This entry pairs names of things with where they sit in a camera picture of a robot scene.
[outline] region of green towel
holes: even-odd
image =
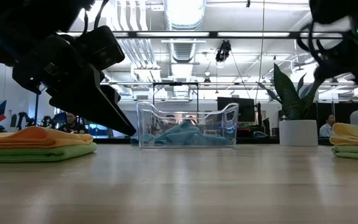
[[[333,153],[336,157],[358,159],[358,146],[334,146]]]
[[[82,156],[96,150],[96,144],[56,148],[0,149],[0,162],[57,162]]]

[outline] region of snake plant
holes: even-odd
[[[324,80],[315,80],[312,84],[306,86],[303,91],[303,78],[302,76],[298,82],[297,89],[290,78],[284,74],[278,65],[274,65],[274,87],[277,95],[266,88],[262,83],[258,83],[259,87],[266,90],[273,100],[277,100],[282,104],[285,116],[290,120],[305,119],[308,110],[313,103],[314,96],[319,86]]]

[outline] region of wooden table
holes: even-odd
[[[357,223],[358,160],[330,147],[139,151],[0,164],[0,224]]]

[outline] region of white planter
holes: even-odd
[[[281,121],[278,128],[282,146],[318,146],[315,120]]]

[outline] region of yellow towel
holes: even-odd
[[[69,134],[41,127],[28,127],[16,133],[0,133],[0,149],[88,145],[92,141],[90,134]]]
[[[336,146],[358,146],[358,126],[336,123],[333,127],[334,136],[329,140]]]

